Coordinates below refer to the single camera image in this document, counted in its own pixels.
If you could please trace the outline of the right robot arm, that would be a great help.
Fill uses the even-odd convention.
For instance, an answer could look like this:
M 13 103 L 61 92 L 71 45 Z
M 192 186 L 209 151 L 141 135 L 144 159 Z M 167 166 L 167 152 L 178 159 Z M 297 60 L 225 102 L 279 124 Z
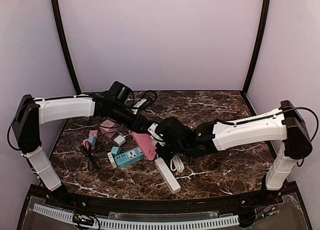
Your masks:
M 234 121 L 214 120 L 191 130 L 177 118 L 154 123 L 148 132 L 170 157 L 201 157 L 236 146 L 281 141 L 277 157 L 266 174 L 263 189 L 279 191 L 299 160 L 313 150 L 306 123 L 291 101 L 285 100 L 267 113 Z

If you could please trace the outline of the teal charger plug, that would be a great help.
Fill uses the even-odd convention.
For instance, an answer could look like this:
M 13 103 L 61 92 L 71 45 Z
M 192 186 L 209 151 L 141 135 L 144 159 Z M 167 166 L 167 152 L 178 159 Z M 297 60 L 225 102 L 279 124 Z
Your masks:
M 117 156 L 119 154 L 121 154 L 122 152 L 122 148 L 118 147 L 118 146 L 113 146 L 110 153 L 112 154 L 112 156 Z

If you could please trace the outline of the pink cube socket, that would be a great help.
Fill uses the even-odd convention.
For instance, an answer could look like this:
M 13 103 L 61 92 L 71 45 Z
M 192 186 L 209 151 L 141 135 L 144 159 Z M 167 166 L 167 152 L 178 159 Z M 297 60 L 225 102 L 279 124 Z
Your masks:
M 108 138 L 112 138 L 117 133 L 117 129 L 120 127 L 110 120 L 105 120 L 102 123 L 99 123 L 98 126 L 102 135 Z

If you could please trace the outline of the bright pink plug adapter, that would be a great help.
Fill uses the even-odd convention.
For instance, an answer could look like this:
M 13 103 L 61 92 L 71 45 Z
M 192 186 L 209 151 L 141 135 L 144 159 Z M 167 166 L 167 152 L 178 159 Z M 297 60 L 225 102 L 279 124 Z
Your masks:
M 91 146 L 90 142 L 88 139 L 85 139 L 82 141 L 82 145 L 85 147 L 85 148 L 89 148 Z

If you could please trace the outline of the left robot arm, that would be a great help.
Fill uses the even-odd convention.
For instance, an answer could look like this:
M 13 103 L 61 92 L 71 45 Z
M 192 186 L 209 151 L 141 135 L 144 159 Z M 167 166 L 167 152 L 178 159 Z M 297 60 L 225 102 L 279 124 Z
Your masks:
M 77 117 L 106 117 L 136 133 L 145 133 L 151 122 L 125 101 L 131 88 L 115 81 L 103 93 L 88 93 L 55 98 L 34 98 L 30 94 L 21 99 L 7 133 L 13 133 L 17 147 L 35 174 L 49 191 L 61 188 L 63 183 L 43 150 L 40 125 Z

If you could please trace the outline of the pink triangular power strip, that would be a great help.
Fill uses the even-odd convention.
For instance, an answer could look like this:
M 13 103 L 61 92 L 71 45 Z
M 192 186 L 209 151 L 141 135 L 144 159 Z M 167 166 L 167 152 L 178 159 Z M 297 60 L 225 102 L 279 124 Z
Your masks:
M 153 161 L 156 158 L 157 153 L 151 136 L 148 134 L 140 134 L 135 132 L 131 132 L 131 135 L 144 154 L 145 158 L 149 161 Z

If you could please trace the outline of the white power strip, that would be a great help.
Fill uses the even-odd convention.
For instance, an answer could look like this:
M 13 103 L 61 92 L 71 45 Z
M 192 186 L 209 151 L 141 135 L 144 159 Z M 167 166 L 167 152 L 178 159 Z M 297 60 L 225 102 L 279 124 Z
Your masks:
M 168 168 L 167 164 L 162 158 L 157 158 L 155 161 L 155 166 L 159 171 L 161 177 L 167 184 L 168 188 L 170 189 L 172 194 L 176 194 L 180 192 L 181 186 L 172 174 L 171 170 Z

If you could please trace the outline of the teal power strip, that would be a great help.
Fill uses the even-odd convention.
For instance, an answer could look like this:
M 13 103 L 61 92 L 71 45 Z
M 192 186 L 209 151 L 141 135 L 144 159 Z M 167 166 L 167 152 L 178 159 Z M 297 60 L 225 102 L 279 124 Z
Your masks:
M 143 152 L 139 147 L 133 148 L 127 152 L 114 157 L 115 163 L 118 168 L 122 169 L 129 165 L 132 165 L 145 158 Z

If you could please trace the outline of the light pink charger block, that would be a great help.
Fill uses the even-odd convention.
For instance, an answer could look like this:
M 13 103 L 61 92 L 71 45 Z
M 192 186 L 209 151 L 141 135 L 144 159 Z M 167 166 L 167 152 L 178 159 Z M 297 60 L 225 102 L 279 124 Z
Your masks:
M 95 146 L 96 146 L 96 140 L 97 140 L 97 138 L 98 138 L 98 131 L 97 130 L 91 130 L 90 132 L 89 132 L 89 135 L 88 135 L 88 143 L 89 143 L 89 145 L 90 145 L 90 147 L 92 148 L 92 149 L 94 149 L 95 148 Z

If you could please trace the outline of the white usb charger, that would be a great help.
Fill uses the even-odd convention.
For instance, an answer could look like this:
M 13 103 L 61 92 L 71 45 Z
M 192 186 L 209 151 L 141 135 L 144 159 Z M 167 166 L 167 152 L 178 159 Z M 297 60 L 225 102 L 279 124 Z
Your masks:
M 126 139 L 124 136 L 122 135 L 118 135 L 115 139 L 114 139 L 114 142 L 117 144 L 117 146 L 122 146 L 125 142 L 126 142 Z

